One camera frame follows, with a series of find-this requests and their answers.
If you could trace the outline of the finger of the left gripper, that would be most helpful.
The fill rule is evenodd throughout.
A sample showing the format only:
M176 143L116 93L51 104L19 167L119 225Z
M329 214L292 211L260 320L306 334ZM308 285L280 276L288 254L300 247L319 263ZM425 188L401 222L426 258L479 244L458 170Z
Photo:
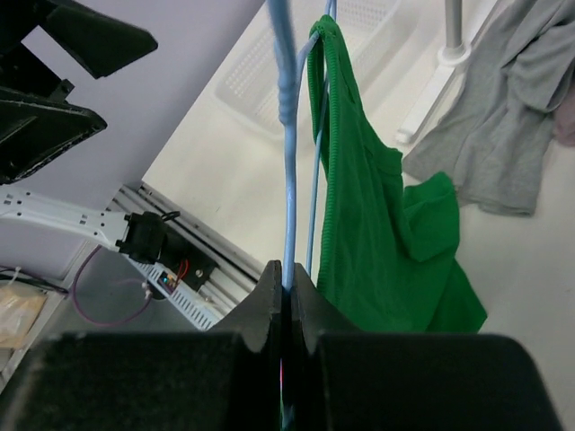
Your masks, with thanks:
M76 1L19 1L18 38L38 26L95 79L112 75L158 48L149 31Z
M3 87L1 183L30 177L106 127L106 121L87 108Z

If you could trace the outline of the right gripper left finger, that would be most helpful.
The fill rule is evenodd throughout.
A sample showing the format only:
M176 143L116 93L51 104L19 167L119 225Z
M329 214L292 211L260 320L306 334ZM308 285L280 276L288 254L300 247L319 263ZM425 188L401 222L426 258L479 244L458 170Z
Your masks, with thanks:
M24 358L4 430L277 430L281 266L207 331L65 333Z

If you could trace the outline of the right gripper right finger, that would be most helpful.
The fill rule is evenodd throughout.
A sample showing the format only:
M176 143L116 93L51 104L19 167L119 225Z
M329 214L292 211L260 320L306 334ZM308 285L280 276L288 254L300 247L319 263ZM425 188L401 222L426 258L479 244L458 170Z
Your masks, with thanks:
M294 282L294 429L562 428L534 360L514 339L359 330L304 268Z

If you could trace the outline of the green tank top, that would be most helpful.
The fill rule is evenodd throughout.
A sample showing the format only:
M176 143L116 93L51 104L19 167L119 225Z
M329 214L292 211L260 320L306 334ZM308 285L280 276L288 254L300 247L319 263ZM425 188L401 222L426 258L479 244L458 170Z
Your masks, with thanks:
M403 183L402 153L367 119L339 25L324 16L313 32L307 82L327 182L318 291L362 330L475 333L487 313L456 260L452 181Z

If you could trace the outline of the grey tank top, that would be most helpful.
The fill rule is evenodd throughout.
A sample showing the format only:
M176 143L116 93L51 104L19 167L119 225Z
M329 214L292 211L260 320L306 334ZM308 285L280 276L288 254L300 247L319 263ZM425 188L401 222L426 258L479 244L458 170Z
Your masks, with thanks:
M532 216L553 112L573 76L574 3L512 2L473 51L450 110L404 157L404 172L443 172L463 204Z

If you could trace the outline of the pink mauve tank top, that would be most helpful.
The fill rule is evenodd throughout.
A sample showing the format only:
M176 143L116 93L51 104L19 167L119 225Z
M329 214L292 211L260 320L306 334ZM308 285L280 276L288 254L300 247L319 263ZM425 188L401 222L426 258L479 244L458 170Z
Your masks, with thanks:
M574 107L562 105L553 114L553 137L561 145L574 146Z

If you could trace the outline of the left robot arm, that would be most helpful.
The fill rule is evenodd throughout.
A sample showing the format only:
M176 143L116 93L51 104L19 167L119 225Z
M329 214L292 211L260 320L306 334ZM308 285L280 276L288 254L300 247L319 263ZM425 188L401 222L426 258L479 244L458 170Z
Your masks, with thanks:
M42 29L102 86L88 96L24 44ZM19 182L113 122L148 131L167 102L169 77L159 44L147 30L76 1L1 4L1 217L82 236L111 251L152 263L165 236L158 216L80 207L21 189Z

